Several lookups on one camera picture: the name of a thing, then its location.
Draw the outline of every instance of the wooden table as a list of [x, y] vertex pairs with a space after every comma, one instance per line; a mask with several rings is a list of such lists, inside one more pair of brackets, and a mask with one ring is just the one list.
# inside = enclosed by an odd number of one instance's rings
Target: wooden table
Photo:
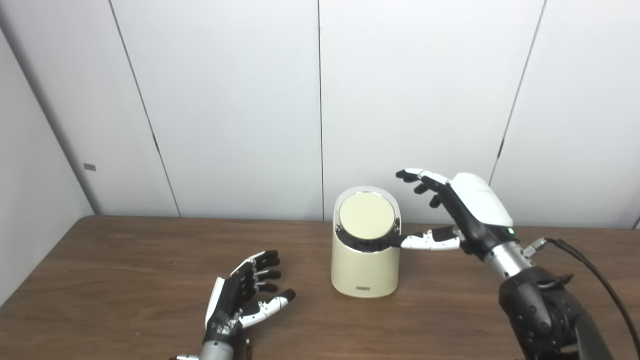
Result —
[[[406, 232], [427, 229], [405, 226]], [[517, 227], [525, 245], [570, 242], [598, 266], [640, 324], [640, 231]], [[331, 224], [184, 218], [79, 221], [0, 309], [0, 358], [165, 360], [199, 354], [215, 278], [262, 250], [280, 251], [281, 289], [296, 300], [248, 329], [254, 360], [522, 359], [498, 284], [462, 251], [405, 251], [391, 296], [353, 299], [330, 280]], [[535, 262], [575, 274], [570, 291], [616, 359], [629, 333], [602, 285], [548, 247]], [[236, 359], [244, 359], [242, 351]]]

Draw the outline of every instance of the white wall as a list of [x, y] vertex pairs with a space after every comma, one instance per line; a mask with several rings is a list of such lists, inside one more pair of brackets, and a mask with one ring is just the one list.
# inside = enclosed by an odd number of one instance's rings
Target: white wall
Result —
[[180, 211], [322, 219], [317, 1], [113, 1]]
[[109, 1], [0, 0], [0, 21], [96, 211], [177, 216]]
[[0, 31], [0, 306], [93, 211]]
[[320, 0], [325, 215], [353, 186], [450, 222], [403, 168], [489, 180], [542, 0]]
[[520, 225], [640, 216], [640, 3], [549, 1], [492, 187]]

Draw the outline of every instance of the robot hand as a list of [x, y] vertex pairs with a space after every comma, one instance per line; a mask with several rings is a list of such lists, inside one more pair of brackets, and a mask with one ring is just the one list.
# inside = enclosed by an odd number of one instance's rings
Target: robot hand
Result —
[[229, 276], [219, 277], [211, 293], [205, 317], [205, 337], [202, 353], [197, 356], [178, 356], [174, 359], [231, 360], [241, 341], [243, 329], [273, 316], [296, 297], [286, 290], [264, 302], [248, 302], [259, 292], [275, 293], [278, 286], [265, 281], [279, 279], [277, 251], [265, 251], [247, 258]]
[[458, 174], [453, 180], [416, 168], [396, 174], [406, 183], [420, 182], [415, 193], [435, 192], [432, 208], [443, 205], [460, 229], [460, 247], [467, 253], [485, 259], [491, 249], [514, 237], [513, 220], [489, 185], [473, 174]]
[[[435, 192], [430, 206], [443, 205], [460, 229], [401, 238], [399, 247], [435, 250], [434, 246], [444, 247], [444, 243], [453, 246], [456, 239], [452, 237], [457, 234], [460, 247], [487, 264], [500, 282], [500, 306], [527, 360], [613, 359], [593, 319], [565, 289], [571, 277], [557, 277], [531, 261], [546, 241], [521, 248], [513, 220], [484, 180], [472, 174], [458, 174], [449, 180], [415, 168], [396, 176], [406, 183], [419, 181], [417, 194]], [[574, 345], [577, 352], [565, 352]]]

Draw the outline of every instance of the panel seam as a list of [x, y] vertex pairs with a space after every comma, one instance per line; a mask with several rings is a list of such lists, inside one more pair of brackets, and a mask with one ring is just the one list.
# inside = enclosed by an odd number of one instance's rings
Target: panel seam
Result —
[[531, 39], [531, 46], [529, 47], [529, 53], [527, 54], [527, 59], [524, 63], [524, 68], [522, 69], [522, 75], [520, 76], [520, 82], [518, 83], [518, 89], [516, 90], [516, 95], [513, 98], [513, 104], [511, 105], [511, 111], [509, 112], [509, 118], [507, 119], [507, 125], [504, 127], [504, 134], [502, 134], [502, 145], [500, 146], [500, 153], [495, 159], [495, 163], [493, 164], [493, 170], [491, 171], [491, 177], [489, 178], [489, 185], [493, 182], [493, 176], [495, 175], [495, 170], [498, 167], [498, 162], [500, 161], [500, 155], [502, 154], [503, 146], [507, 138], [507, 133], [509, 132], [509, 126], [511, 125], [511, 119], [513, 118], [513, 112], [516, 108], [516, 103], [518, 102], [518, 98], [520, 97], [520, 90], [522, 89], [522, 83], [524, 82], [524, 77], [527, 74], [527, 69], [529, 67], [529, 60], [531, 59], [531, 53], [533, 52], [533, 47], [536, 44], [536, 39], [538, 38], [538, 31], [540, 30], [540, 24], [542, 23], [542, 18], [545, 14], [545, 9], [547, 8], [547, 0], [542, 4], [542, 10], [540, 10], [540, 17], [538, 18], [538, 23], [536, 25], [536, 31], [533, 33], [533, 39]]
[[178, 211], [178, 216], [182, 217], [182, 213], [180, 212], [180, 206], [178, 206], [178, 200], [175, 198], [175, 192], [173, 191], [171, 179], [169, 178], [169, 173], [167, 172], [166, 165], [164, 164], [164, 158], [162, 156], [162, 152], [160, 151], [160, 146], [158, 146], [158, 143], [157, 143], [154, 126], [153, 124], [151, 124], [151, 118], [149, 117], [149, 112], [147, 111], [147, 104], [145, 103], [145, 98], [142, 96], [142, 91], [140, 90], [140, 84], [138, 83], [138, 77], [136, 76], [136, 71], [133, 69], [133, 63], [131, 62], [131, 57], [129, 56], [129, 50], [127, 48], [127, 44], [124, 41], [124, 37], [122, 36], [122, 29], [120, 29], [120, 23], [118, 22], [118, 17], [116, 16], [116, 10], [113, 8], [113, 2], [111, 0], [109, 0], [109, 7], [111, 7], [111, 14], [113, 15], [113, 20], [116, 23], [116, 28], [118, 29], [118, 34], [120, 35], [120, 41], [122, 41], [122, 47], [124, 48], [124, 53], [127, 56], [127, 61], [129, 62], [129, 68], [131, 69], [133, 80], [136, 83], [136, 89], [138, 89], [138, 95], [140, 96], [140, 102], [142, 103], [142, 108], [145, 110], [145, 116], [147, 117], [147, 124], [149, 125], [149, 129], [151, 130], [151, 135], [153, 136], [154, 142], [156, 143], [158, 156], [160, 157], [160, 162], [162, 163], [164, 176], [166, 177], [166, 181], [169, 184], [169, 191], [171, 191], [171, 196], [173, 197], [173, 203], [175, 204], [175, 209]]
[[324, 197], [324, 124], [323, 124], [323, 111], [322, 111], [322, 42], [320, 35], [320, 0], [318, 2], [318, 75], [320, 85], [320, 164], [321, 164], [321, 177], [322, 177], [322, 220], [326, 221], [326, 206]]

